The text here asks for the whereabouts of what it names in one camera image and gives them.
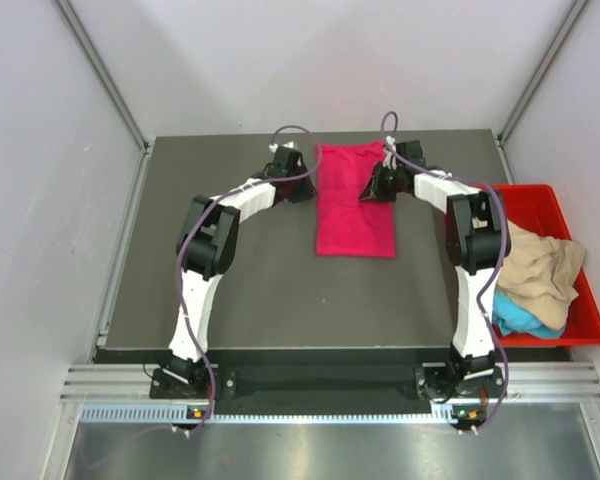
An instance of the wall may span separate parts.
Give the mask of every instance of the wall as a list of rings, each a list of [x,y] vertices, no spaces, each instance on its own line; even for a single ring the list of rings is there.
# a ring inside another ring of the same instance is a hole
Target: wall
[[[522,182],[551,184],[600,308],[600,0],[591,2],[509,142]],[[596,362],[600,348],[583,350]]]
[[[572,0],[73,0],[147,137],[499,131]]]
[[[0,2],[0,480],[41,466],[138,160],[52,2]]]

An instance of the beige cloth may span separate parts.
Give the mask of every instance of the beige cloth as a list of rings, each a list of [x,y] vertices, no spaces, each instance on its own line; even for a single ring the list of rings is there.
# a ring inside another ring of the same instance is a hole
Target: beige cloth
[[[512,222],[509,234],[511,253],[498,277],[498,289],[548,328],[560,330],[578,296],[573,283],[587,250],[571,240],[540,237]]]

